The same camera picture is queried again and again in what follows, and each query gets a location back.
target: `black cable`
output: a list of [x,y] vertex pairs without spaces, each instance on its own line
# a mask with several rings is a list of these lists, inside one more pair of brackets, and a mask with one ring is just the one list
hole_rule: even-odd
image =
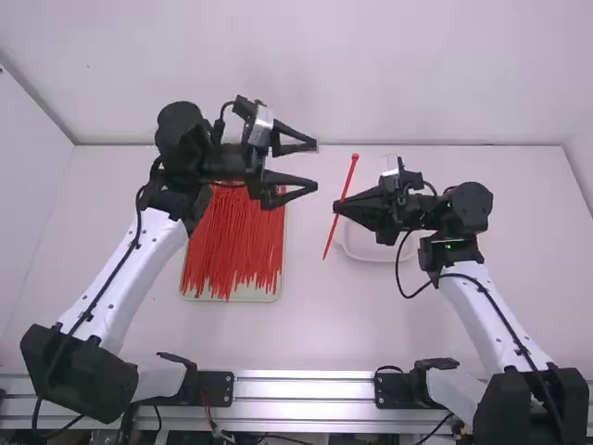
[[[142,215],[140,214],[140,198],[142,197],[142,194],[144,193],[144,191],[145,191],[145,185],[140,187],[138,192],[136,192],[136,197],[134,200],[134,206],[135,206],[135,210],[136,210],[136,234],[134,235],[132,242],[128,246],[128,249],[121,257],[120,262],[118,262],[118,264],[115,266],[115,268],[113,269],[113,271],[107,278],[106,282],[103,284],[101,289],[99,289],[99,292],[96,294],[95,298],[91,301],[91,303],[86,308],[86,310],[84,310],[84,312],[78,318],[76,323],[68,331],[66,336],[62,339],[59,346],[57,347],[56,354],[54,354],[54,358],[50,362],[49,366],[47,367],[47,372],[45,373],[45,376],[44,376],[45,383],[47,385],[49,384],[52,374],[55,372],[57,364],[61,360],[62,355],[64,354],[64,351],[66,350],[66,347],[68,346],[69,341],[72,338],[72,336],[74,335],[74,333],[76,332],[76,330],[82,325],[82,323],[84,323],[91,316],[93,309],[96,307],[96,305],[99,302],[99,300],[101,299],[101,297],[103,297],[103,294],[105,294],[105,292],[107,291],[107,288],[109,287],[109,285],[111,284],[111,282],[113,281],[115,276],[118,274],[118,272],[120,271],[123,264],[126,262],[126,260],[128,260],[130,255],[132,255],[132,252],[140,246],[139,240],[140,240],[140,234],[142,233]],[[39,412],[41,411],[42,402],[43,402],[43,399],[41,397],[38,397],[37,402],[35,402],[35,407],[33,408],[32,419],[31,419],[31,432],[32,432],[32,435],[34,438],[38,437],[37,431],[38,431],[38,423],[39,423]],[[65,425],[62,428],[60,428],[58,430],[58,432],[56,433],[56,436],[57,436],[57,434],[61,434],[64,431],[68,430],[68,428],[70,428],[72,425],[68,424],[68,425]]]
[[401,294],[401,296],[404,299],[413,299],[414,297],[416,297],[418,294],[420,294],[423,290],[425,290],[427,287],[429,287],[432,282],[428,281],[426,283],[424,283],[422,286],[420,286],[415,292],[411,293],[410,295],[407,295],[404,292],[404,289],[401,287],[401,281],[399,280],[399,257],[401,256],[401,250],[404,247],[404,244],[406,244],[406,241],[408,240],[408,237],[412,234],[413,230],[410,230],[409,232],[407,232],[403,238],[401,238],[401,243],[399,243],[399,246],[397,247],[397,253],[396,253],[396,284],[397,284],[397,290],[399,290],[399,293]]
[[224,111],[231,105],[234,105],[234,100],[229,100],[228,102],[225,102],[224,104],[222,104],[221,115],[220,115],[219,119],[224,119]]
[[163,429],[163,419],[160,416],[160,412],[158,411],[157,405],[152,405],[152,407],[155,409],[155,414],[157,415],[157,419],[158,419],[158,430],[157,430],[157,435],[158,435],[158,433],[160,433],[160,430]]
[[433,192],[434,196],[438,196],[438,192],[436,191],[436,188],[434,185],[430,184],[428,181],[423,181],[423,184],[425,187],[430,188],[430,191]]
[[69,430],[70,428],[72,428],[75,424],[78,424],[83,418],[84,418],[84,414],[80,414],[77,417],[75,417],[73,420],[69,421],[67,424],[65,424],[60,429],[57,429],[56,431],[51,431],[48,434],[40,435],[39,437],[41,439],[46,439],[46,440],[56,438],[57,436],[59,436],[63,432],[65,432],[65,431]]
[[292,439],[292,438],[288,438],[286,436],[276,436],[275,434],[267,434],[266,433],[265,439],[279,439],[279,440],[285,440],[287,442],[298,443],[299,445],[313,445],[312,443],[306,442],[305,440]]
[[266,437],[268,437],[268,433],[264,433],[263,436],[261,436],[260,438],[247,433],[246,437],[254,439],[255,440],[254,442],[244,442],[243,439],[241,439],[242,436],[243,436],[242,434],[235,434],[235,437],[238,439],[238,445],[258,445]]
[[[399,245],[399,247],[397,249],[397,254],[396,254],[396,283],[397,283],[397,288],[399,290],[399,293],[401,294],[401,296],[404,299],[413,299],[414,297],[416,297],[418,294],[420,294],[423,290],[425,290],[427,287],[429,287],[433,283],[432,280],[428,280],[426,283],[424,283],[422,286],[420,286],[416,291],[414,291],[410,295],[406,295],[401,287],[401,282],[399,280],[399,256],[401,253],[402,246],[404,245],[404,243],[406,242],[406,239],[408,238],[408,236],[410,236],[410,234],[412,232],[413,231],[410,230],[409,232],[407,232],[404,235],[404,237],[401,241],[401,244]],[[512,340],[515,342],[515,344],[519,348],[519,352],[521,353],[522,356],[524,356],[525,360],[527,361],[527,364],[531,368],[531,370],[537,380],[537,383],[541,387],[541,390],[542,390],[542,393],[544,396],[543,397],[544,403],[547,405],[549,413],[552,416],[552,419],[554,420],[554,423],[556,424],[556,426],[558,428],[559,434],[561,436],[561,442],[565,444],[566,439],[564,436],[564,427],[562,425],[560,412],[558,411],[558,407],[556,406],[556,403],[554,403],[554,400],[552,399],[551,394],[549,393],[549,389],[546,386],[544,377],[542,376],[541,372],[537,369],[536,364],[534,363],[533,359],[531,358],[531,355],[529,354],[529,350],[527,350],[527,348],[525,347],[525,345],[523,344],[523,342],[521,341],[519,336],[517,336],[517,333],[512,328],[511,324],[509,323],[509,320],[507,320],[507,317],[504,315],[504,313],[502,313],[502,311],[500,310],[500,307],[498,306],[498,304],[494,301],[494,299],[488,292],[488,289],[486,289],[484,287],[484,285],[482,285],[482,283],[480,283],[478,280],[476,280],[475,278],[473,278],[469,275],[466,275],[465,273],[441,273],[437,277],[437,279],[439,281],[442,278],[461,278],[461,279],[467,280],[477,286],[478,292],[480,292],[486,296],[486,298],[492,305],[494,311],[497,313],[498,317],[500,318],[500,321],[505,325],[505,327],[509,331],[509,334],[511,335]]]
[[425,441],[427,441],[429,438],[431,438],[432,436],[434,436],[436,434],[436,431],[438,431],[439,428],[442,425],[444,425],[446,423],[446,421],[451,418],[452,415],[453,415],[453,413],[447,414],[443,420],[441,420],[438,424],[436,424],[435,429],[433,429],[430,433],[428,433],[422,439],[418,440],[413,445],[422,445],[423,443],[425,443]]

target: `metal frame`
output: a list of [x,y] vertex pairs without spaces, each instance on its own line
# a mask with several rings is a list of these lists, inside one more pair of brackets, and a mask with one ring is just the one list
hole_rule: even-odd
[[[426,434],[448,413],[445,410],[379,410],[374,404],[371,371],[238,371],[233,405],[213,408],[212,415],[228,431],[310,433]],[[26,374],[8,374],[0,368],[0,388],[6,399],[0,405],[0,429],[29,429],[35,403]],[[159,407],[165,430],[208,431],[203,408]],[[593,410],[587,433],[593,436]],[[39,418],[42,429],[60,428],[75,413],[48,401]],[[115,429],[83,419],[74,428]],[[152,406],[142,407],[134,427],[155,430]],[[450,434],[444,426],[440,434]]]

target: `white tabletop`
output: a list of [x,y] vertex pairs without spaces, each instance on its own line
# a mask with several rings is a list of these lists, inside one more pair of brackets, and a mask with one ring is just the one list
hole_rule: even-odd
[[[482,366],[461,322],[432,288],[404,300],[393,264],[355,261],[333,247],[322,261],[352,152],[360,153],[351,194],[376,183],[385,154],[442,190],[478,181],[495,196],[480,249],[498,290],[531,337],[559,365],[593,377],[587,342],[593,223],[557,146],[323,146],[317,155],[272,159],[270,168],[313,178],[317,193],[288,207],[284,292],[274,303],[188,302],[179,297],[183,251],[167,264],[130,327],[125,352],[165,350],[205,367],[233,369],[404,368],[427,357]],[[51,325],[117,246],[132,217],[152,147],[79,147],[19,303],[3,335],[0,363],[21,363],[31,323]],[[403,286],[426,280],[416,261]]]

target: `white robotic arm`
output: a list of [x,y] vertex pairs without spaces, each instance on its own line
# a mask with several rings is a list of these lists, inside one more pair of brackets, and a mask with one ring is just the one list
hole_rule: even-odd
[[[587,382],[576,369],[559,368],[525,332],[496,290],[478,249],[477,234],[488,227],[492,193],[481,184],[463,183],[438,195],[420,172],[408,172],[401,158],[397,161],[398,168],[382,175],[376,187],[335,201],[334,212],[375,232],[379,244],[394,245],[400,232],[435,231],[421,238],[418,250],[430,281],[405,295],[398,252],[397,285],[406,299],[430,285],[439,288],[458,313],[490,378],[487,384],[476,380],[453,359],[417,361],[401,378],[375,373],[377,407],[396,408],[401,402],[394,395],[411,389],[419,403],[450,409],[473,432],[476,443],[585,443]],[[410,193],[425,186],[432,196]]]
[[[245,121],[240,144],[221,142],[222,114],[229,105]],[[301,143],[281,144],[281,134]],[[263,103],[240,95],[223,106],[214,126],[194,104],[166,106],[158,115],[155,142],[160,156],[136,196],[136,218],[112,257],[52,328],[34,324],[20,342],[38,396],[33,430],[41,400],[104,423],[132,402],[155,397],[201,404],[209,377],[195,363],[168,353],[137,363],[118,357],[132,318],[206,211],[209,183],[238,182],[263,210],[317,190],[314,181],[265,169],[269,152],[278,157],[316,151],[317,141],[276,120]],[[299,188],[278,193],[287,185]],[[228,382],[229,376],[221,378]]]
[[[148,208],[141,212],[141,219],[139,247],[132,251],[98,301],[93,310],[93,318],[81,324],[72,334],[82,341],[92,336],[101,338],[101,348],[115,355],[120,353],[132,318],[158,274],[170,257],[187,242],[187,230],[183,222],[173,221],[166,211]],[[120,245],[92,284],[59,317],[60,332],[67,334],[79,320],[81,313],[86,310],[93,296],[97,295],[130,247],[137,225],[134,218]]]

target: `white wall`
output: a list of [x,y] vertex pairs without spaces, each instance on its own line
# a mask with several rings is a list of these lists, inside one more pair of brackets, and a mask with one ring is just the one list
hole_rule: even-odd
[[0,72],[0,336],[41,241],[72,149],[70,140],[12,76]]
[[81,143],[150,143],[171,100],[241,93],[324,142],[562,143],[593,189],[587,0],[0,5],[0,53]]

